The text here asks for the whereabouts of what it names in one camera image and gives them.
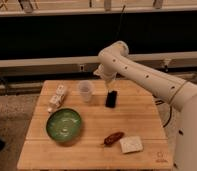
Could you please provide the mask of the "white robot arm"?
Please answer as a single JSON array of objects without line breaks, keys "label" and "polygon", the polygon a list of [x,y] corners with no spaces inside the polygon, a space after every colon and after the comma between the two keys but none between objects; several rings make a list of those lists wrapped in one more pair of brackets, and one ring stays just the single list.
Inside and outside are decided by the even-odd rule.
[{"label": "white robot arm", "polygon": [[123,41],[109,45],[99,52],[94,73],[106,83],[119,73],[179,111],[173,171],[197,171],[197,85],[136,63],[128,54]]}]

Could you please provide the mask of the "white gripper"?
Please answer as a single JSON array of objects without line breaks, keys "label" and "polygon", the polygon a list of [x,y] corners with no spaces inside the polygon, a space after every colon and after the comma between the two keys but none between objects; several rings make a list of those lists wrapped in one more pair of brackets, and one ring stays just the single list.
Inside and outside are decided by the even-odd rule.
[{"label": "white gripper", "polygon": [[108,69],[104,65],[100,64],[98,68],[93,72],[94,75],[99,76],[104,82],[108,90],[114,89],[115,79],[117,73]]}]

